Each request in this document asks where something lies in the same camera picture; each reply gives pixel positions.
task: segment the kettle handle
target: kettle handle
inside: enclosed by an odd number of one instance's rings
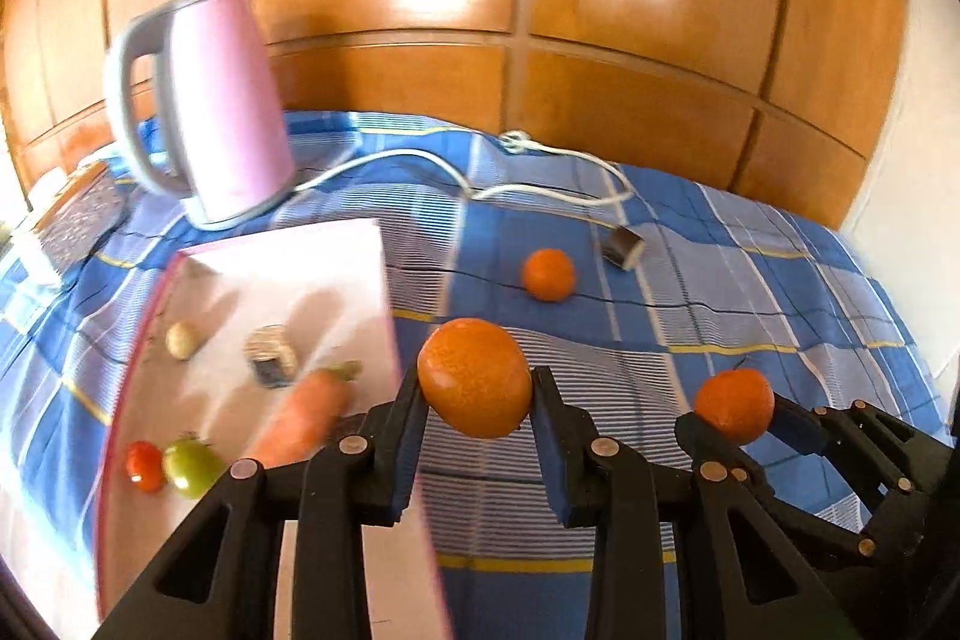
[[[145,15],[135,18],[110,47],[104,63],[104,96],[107,100],[107,115],[113,135],[130,165],[131,173],[146,188],[155,194],[166,194],[183,199],[192,196],[193,189],[182,173],[184,162],[179,160],[179,130],[176,123],[176,106],[173,100],[173,82],[170,76],[167,34],[176,7],[160,6]],[[167,148],[168,160],[175,173],[158,169],[150,162],[150,154],[144,148],[137,133],[136,114],[133,113],[130,75],[133,61],[144,55],[155,57],[154,92],[157,96],[157,121]]]

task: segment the metal rivet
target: metal rivet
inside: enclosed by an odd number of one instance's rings
[[[230,477],[236,480],[247,480],[256,475],[256,461],[252,458],[241,458],[230,466]]]
[[[709,482],[727,480],[727,468],[719,461],[704,461],[700,465],[700,474],[704,480],[709,480]]]
[[[597,439],[594,439],[590,444],[590,450],[596,453],[597,456],[616,456],[620,451],[620,446],[616,439],[597,437]]]
[[[340,440],[340,444],[337,447],[340,448],[341,453],[346,453],[347,456],[356,456],[357,453],[366,451],[367,445],[366,437],[360,437],[360,434],[349,434]]]

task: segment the yellow stripe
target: yellow stripe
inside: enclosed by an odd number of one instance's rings
[[[664,564],[677,560],[673,551],[664,551]],[[480,573],[526,573],[563,575],[593,571],[592,558],[481,558],[438,554],[437,563],[448,570],[473,570]]]
[[[61,383],[64,384],[64,389],[70,391],[70,393],[77,398],[77,401],[86,408],[86,411],[100,421],[104,426],[109,426],[113,423],[113,419],[107,415],[104,410],[101,410],[100,406],[96,402],[83,393],[83,389],[79,389],[73,380],[70,378],[61,378]]]
[[[769,342],[762,345],[738,345],[737,347],[727,347],[726,345],[668,345],[667,349],[671,353],[719,353],[723,356],[742,356],[744,353],[753,353],[757,350],[776,350],[778,353],[797,352],[797,348],[792,345],[774,345]]]
[[[109,266],[118,266],[121,269],[133,269],[136,266],[136,261],[120,261],[119,258],[113,258],[103,252],[96,253],[96,257]]]
[[[433,316],[426,313],[415,313],[413,310],[395,310],[394,317],[401,317],[405,320],[419,320],[421,323],[433,323]]]
[[[761,250],[760,247],[744,247],[748,253],[756,253],[758,256],[767,258],[812,258],[810,253],[802,253],[797,250],[780,252],[778,250]]]
[[[8,314],[3,313],[3,319],[4,319],[5,321],[7,321],[8,324],[11,325],[11,328],[13,328],[13,330],[15,330],[16,333],[19,333],[19,335],[23,335],[23,336],[26,336],[26,335],[27,335],[27,332],[25,332],[25,330],[21,329],[16,323],[14,323],[14,322],[10,319],[10,316],[8,316]]]
[[[415,128],[407,130],[405,128],[358,128],[361,134],[386,134],[394,137],[425,137],[429,134],[439,134],[443,131],[459,131],[461,133],[476,134],[477,131],[469,131],[465,128],[455,126],[438,125],[435,128]]]
[[[867,348],[876,347],[906,347],[906,342],[888,342],[880,340],[879,342],[867,342]]]

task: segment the orange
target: orange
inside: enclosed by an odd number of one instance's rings
[[[430,407],[468,437],[506,437],[530,410],[533,383],[512,336],[486,320],[450,320],[416,357]]]
[[[577,286],[577,271],[563,250],[545,247],[523,263],[523,287],[541,302],[563,301]]]
[[[755,369],[729,369],[697,391],[693,411],[737,445],[753,442],[774,417],[774,392]]]

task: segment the blue plaid bed sheet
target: blue plaid bed sheet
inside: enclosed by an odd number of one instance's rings
[[[478,188],[504,182],[609,196],[589,163],[512,156],[496,140],[419,116],[290,113],[298,164],[321,172],[354,155],[429,150]],[[144,138],[160,150],[152,122]],[[472,202],[437,167],[390,158],[297,194],[227,232],[199,231],[179,203],[123,177],[126,217],[60,292],[27,279],[16,256],[0,268],[0,480],[35,510],[59,550],[92,578],[100,459],[137,322],[171,256],[213,239],[341,218],[381,227],[402,365],[436,324],[482,317],[515,335],[531,365],[553,367],[565,401],[603,434],[678,467],[673,437],[702,382],[755,367],[806,408],[866,399],[944,437],[943,406],[916,345],[877,281],[843,239],[781,210],[653,170],[623,167],[640,194],[581,208],[516,194]],[[601,260],[611,226],[645,240],[640,267]],[[523,259],[559,247],[578,273],[563,304],[520,287]],[[748,446],[785,501],[858,528],[860,506],[817,456],[769,434]],[[461,437],[431,413],[421,482],[458,638],[579,638],[587,614],[591,530],[550,513],[529,423],[493,441]],[[677,594],[664,526],[668,596]],[[677,611],[671,633],[678,636]]]

